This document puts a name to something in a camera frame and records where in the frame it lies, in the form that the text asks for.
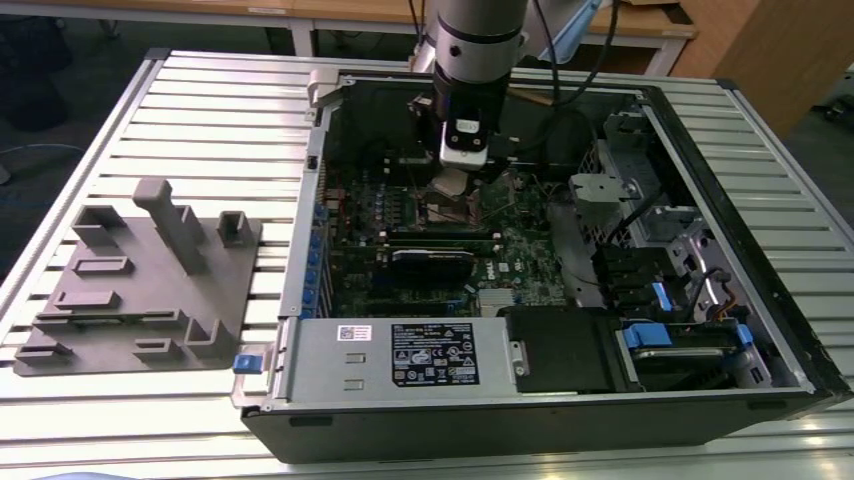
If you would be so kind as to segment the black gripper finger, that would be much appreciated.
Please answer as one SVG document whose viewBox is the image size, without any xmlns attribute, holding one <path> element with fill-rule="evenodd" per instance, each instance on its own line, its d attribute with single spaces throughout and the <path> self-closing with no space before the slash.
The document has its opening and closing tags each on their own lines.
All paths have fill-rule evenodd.
<svg viewBox="0 0 854 480">
<path fill-rule="evenodd" d="M 433 111 L 432 97 L 425 93 L 417 94 L 406 102 L 406 110 L 416 141 L 424 149 L 437 149 L 438 119 Z"/>
</svg>

